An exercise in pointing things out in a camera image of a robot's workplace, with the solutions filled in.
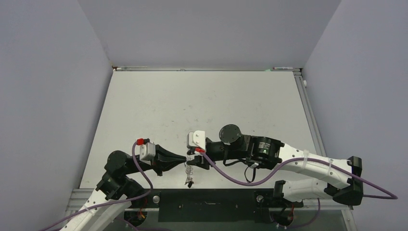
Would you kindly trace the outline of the steel oval key holder plate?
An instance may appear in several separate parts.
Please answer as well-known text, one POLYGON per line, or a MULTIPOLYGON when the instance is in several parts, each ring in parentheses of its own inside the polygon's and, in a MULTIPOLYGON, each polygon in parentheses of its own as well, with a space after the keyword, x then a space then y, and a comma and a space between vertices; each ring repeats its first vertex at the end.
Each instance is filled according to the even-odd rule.
POLYGON ((185 162, 185 173, 186 173, 186 180, 185 180, 185 185, 187 186, 187 182, 192 180, 192 175, 193 175, 193 167, 188 164, 188 162, 191 161, 191 156, 187 155, 186 157, 186 162, 185 162))

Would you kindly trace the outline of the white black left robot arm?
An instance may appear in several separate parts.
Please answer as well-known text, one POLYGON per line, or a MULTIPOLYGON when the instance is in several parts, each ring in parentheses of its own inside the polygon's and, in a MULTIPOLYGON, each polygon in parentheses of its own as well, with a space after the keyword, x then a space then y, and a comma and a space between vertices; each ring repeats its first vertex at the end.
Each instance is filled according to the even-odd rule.
POLYGON ((102 231, 121 212, 141 205, 153 191, 146 171, 158 176, 186 162, 186 157, 143 140, 134 143, 131 154, 114 151, 108 156, 105 173, 84 205, 65 217, 63 231, 102 231))

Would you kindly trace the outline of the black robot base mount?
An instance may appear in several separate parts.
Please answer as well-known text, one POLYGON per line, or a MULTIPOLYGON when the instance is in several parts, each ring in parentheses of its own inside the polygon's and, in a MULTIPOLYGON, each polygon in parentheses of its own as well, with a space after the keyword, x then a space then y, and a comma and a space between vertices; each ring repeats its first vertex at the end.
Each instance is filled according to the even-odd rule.
POLYGON ((270 213, 303 206, 274 196, 273 189, 157 189, 133 202, 124 219, 140 225, 157 213, 159 222, 270 223, 270 213))

